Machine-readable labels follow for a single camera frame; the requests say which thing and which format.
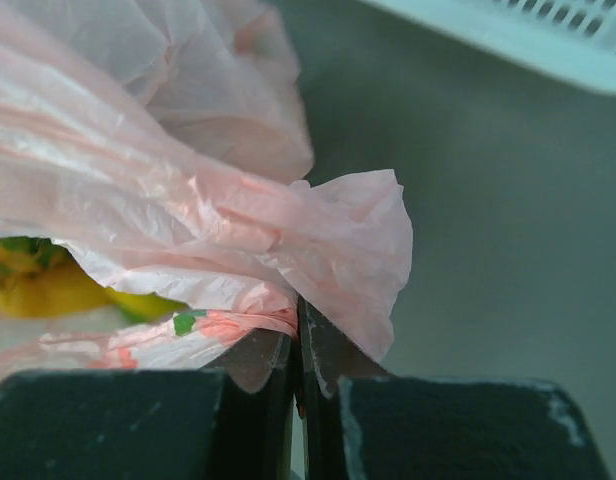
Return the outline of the pink plastic bag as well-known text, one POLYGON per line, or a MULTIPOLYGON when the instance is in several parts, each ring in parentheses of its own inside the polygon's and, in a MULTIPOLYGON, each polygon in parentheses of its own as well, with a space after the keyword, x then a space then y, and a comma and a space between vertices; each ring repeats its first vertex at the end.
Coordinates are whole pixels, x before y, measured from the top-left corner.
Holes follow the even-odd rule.
POLYGON ((413 231, 392 170, 313 186, 299 65, 261 1, 0 1, 0 239, 45 240, 152 325, 0 326, 29 369, 201 367, 305 300, 365 354, 413 231))

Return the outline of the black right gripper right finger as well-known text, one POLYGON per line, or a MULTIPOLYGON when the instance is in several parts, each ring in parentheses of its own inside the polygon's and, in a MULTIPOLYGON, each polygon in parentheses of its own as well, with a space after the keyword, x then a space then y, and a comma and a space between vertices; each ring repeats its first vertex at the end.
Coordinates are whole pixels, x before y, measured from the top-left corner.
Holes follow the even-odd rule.
POLYGON ((309 479, 606 479, 586 420, 537 379, 400 377, 298 306, 309 479))

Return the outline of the green yellow mango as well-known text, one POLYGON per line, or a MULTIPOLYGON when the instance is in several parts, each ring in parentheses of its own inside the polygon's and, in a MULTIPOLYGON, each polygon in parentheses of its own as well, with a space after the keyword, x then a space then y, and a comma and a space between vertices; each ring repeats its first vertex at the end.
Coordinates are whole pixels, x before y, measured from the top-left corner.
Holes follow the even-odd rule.
POLYGON ((103 287, 76 264, 0 281, 0 313, 16 318, 58 318, 106 306, 131 322, 144 323, 184 309, 185 304, 155 294, 129 294, 103 287))

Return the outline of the orange toy pineapple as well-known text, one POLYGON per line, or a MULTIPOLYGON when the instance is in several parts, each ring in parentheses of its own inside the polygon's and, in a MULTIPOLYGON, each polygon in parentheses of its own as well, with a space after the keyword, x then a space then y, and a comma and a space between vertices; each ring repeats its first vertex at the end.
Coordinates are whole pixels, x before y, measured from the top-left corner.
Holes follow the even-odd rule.
POLYGON ((72 261, 67 249, 47 238, 0 238, 0 288, 9 287, 16 280, 37 277, 72 261))

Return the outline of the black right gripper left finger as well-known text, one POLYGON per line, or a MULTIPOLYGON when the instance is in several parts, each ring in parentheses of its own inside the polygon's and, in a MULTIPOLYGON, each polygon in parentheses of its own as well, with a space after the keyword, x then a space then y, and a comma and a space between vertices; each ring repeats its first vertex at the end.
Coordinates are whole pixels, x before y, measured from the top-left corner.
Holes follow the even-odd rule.
POLYGON ((29 370, 0 382, 0 479, 285 479, 290 337, 192 370, 29 370))

